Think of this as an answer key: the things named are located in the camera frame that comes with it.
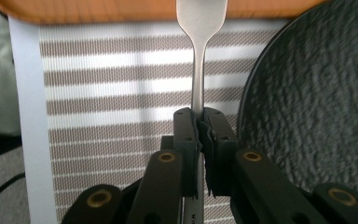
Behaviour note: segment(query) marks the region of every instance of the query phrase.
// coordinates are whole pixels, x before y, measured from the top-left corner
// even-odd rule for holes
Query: black plastic part
[[[183,157],[184,197],[197,195],[197,164],[200,156],[199,135],[196,117],[189,108],[173,114],[173,150]]]
[[[182,162],[181,154],[173,150],[151,156],[126,223],[180,222]]]
[[[111,194],[111,199],[101,206],[90,206],[88,200],[92,194],[106,190]],[[112,224],[124,223],[124,212],[120,206],[122,194],[120,189],[110,185],[98,185],[83,191],[76,199],[75,203],[66,213],[62,224]]]
[[[121,192],[123,195],[123,199],[121,201],[121,206],[124,209],[124,212],[127,214],[130,212],[132,208],[133,201],[135,200],[136,192],[138,192],[139,186],[141,185],[142,178],[133,182],[131,185],[124,188]]]
[[[232,164],[240,148],[239,140],[221,111],[205,107],[204,122],[211,129],[200,134],[208,189],[212,190],[213,196],[229,196],[233,180]]]
[[[264,153],[238,151],[235,173],[260,223],[327,223]]]
[[[260,221],[250,204],[248,198],[243,193],[238,182],[233,182],[231,198],[229,201],[232,216],[237,224],[259,224]]]
[[[159,149],[170,149],[173,150],[173,136],[172,135],[163,135],[161,136],[161,145]]]
[[[321,184],[313,191],[315,207],[331,223],[358,223],[358,192],[339,184]]]

